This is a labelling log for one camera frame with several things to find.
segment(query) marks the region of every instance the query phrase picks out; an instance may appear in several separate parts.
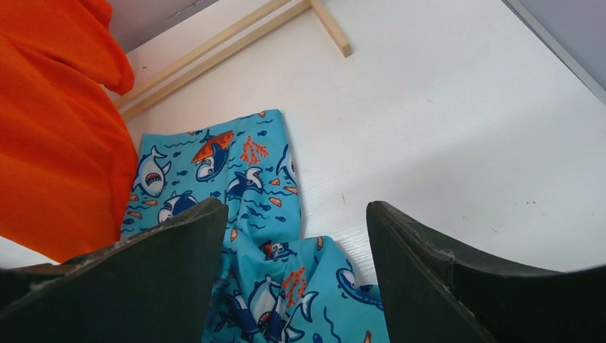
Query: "orange fabric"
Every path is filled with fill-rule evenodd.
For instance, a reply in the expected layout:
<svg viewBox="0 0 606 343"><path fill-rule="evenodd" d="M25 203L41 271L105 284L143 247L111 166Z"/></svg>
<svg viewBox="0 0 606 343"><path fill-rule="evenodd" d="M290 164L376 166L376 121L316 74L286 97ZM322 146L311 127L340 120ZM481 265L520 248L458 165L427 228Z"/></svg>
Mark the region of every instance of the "orange fabric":
<svg viewBox="0 0 606 343"><path fill-rule="evenodd" d="M63 262L119 238L136 153L99 84L132 69L105 1L0 8L0 235Z"/></svg>

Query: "wooden slat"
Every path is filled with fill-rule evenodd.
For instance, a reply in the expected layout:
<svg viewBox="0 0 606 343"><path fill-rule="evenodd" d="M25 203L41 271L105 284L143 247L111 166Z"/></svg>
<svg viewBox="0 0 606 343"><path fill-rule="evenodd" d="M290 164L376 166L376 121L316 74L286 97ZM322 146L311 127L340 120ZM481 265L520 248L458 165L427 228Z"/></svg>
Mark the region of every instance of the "wooden slat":
<svg viewBox="0 0 606 343"><path fill-rule="evenodd" d="M194 50L185 54L180 59L176 60L173 64L160 71L150 80L146 81L138 87L135 87L130 92L114 100L114 105L116 105L118 109L126 106L127 104L135 100L137 97L141 96L143 93L146 93L147 91L154 88L169 77L175 75L175 73L177 73L179 70L190 65L192 62L207 54L212 49L230 40L232 37L236 36L245 29L248 29L251 25L257 23L259 20L268 16L270 13L284 6L288 2L290 2L290 0L271 0L267 4L259 7L251 14L238 20L235 24L219 32L216 36L212 37L208 41L205 41L202 45L198 46Z"/></svg>
<svg viewBox="0 0 606 343"><path fill-rule="evenodd" d="M227 59L232 58L234 55L238 54L242 50L246 49L248 46L251 46L255 42L259 41L263 37L272 33L276 29L285 25L289 21L294 18L297 18L299 15L303 14L306 10L311 7L309 0L304 0L294 5L292 8L286 10L284 13L276 16L272 20L267 23L261 25L258 29L255 29L250 34L242 37L232 45L228 46L224 50L220 51L218 54L213 57L208 58L206 61L203 61L201 64L195 66L185 74L177 77L175 80L169 82L166 86L158 89L147 98L141 100L136 103L130 109L127 109L122 113L122 118L124 121L128 121L147 109L155 106L159 102L165 100L167 97L176 93L183 87L187 86L194 80L198 79L202 75L205 75L212 69L216 68Z"/></svg>
<svg viewBox="0 0 606 343"><path fill-rule="evenodd" d="M351 55L352 47L349 45L349 41L347 41L347 38L345 38L343 31L341 31L339 28L339 25L337 25L330 13L328 13L326 7L324 7L324 4L320 0L309 0L309 2L311 2L312 8L314 9L314 12L316 12L318 19L320 19L322 25L324 25L324 28L326 31L328 31L328 34L337 45L339 50L341 50L343 57L348 57Z"/></svg>

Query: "shark print fabric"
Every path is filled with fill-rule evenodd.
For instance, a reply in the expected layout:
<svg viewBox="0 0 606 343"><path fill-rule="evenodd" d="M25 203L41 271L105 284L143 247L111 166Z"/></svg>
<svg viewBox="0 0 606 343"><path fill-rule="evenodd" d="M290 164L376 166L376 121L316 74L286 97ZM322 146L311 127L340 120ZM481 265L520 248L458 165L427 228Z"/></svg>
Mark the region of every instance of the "shark print fabric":
<svg viewBox="0 0 606 343"><path fill-rule="evenodd" d="M146 134L140 152L122 237L207 197L229 206L203 343L389 341L377 286L356 283L330 237L299 239L301 191L280 111Z"/></svg>

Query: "gray wall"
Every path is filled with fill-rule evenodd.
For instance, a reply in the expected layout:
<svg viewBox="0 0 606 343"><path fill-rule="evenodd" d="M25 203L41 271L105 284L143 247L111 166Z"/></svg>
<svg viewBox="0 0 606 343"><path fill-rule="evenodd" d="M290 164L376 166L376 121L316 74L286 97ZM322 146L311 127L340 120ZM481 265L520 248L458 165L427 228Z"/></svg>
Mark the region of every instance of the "gray wall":
<svg viewBox="0 0 606 343"><path fill-rule="evenodd" d="M606 89L606 1L518 1L549 31L573 59L603 89ZM515 2L510 1L514 8L516 8ZM577 75L585 82L581 75L578 73Z"/></svg>
<svg viewBox="0 0 606 343"><path fill-rule="evenodd" d="M111 34L129 52L217 0L108 0Z"/></svg>

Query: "white surface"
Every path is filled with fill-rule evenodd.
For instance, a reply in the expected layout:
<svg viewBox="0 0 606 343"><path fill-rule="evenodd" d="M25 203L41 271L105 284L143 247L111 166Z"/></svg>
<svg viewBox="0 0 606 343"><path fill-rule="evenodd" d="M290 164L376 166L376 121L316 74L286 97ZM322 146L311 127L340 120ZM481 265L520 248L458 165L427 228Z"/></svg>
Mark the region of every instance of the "white surface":
<svg viewBox="0 0 606 343"><path fill-rule="evenodd" d="M0 268L19 268L43 263L57 264L43 254L0 236Z"/></svg>
<svg viewBox="0 0 606 343"><path fill-rule="evenodd" d="M141 81L263 0L221 0L130 53ZM499 0L331 0L129 122L172 134L279 108L304 235L366 281L365 207L387 200L474 247L538 267L606 260L606 107Z"/></svg>

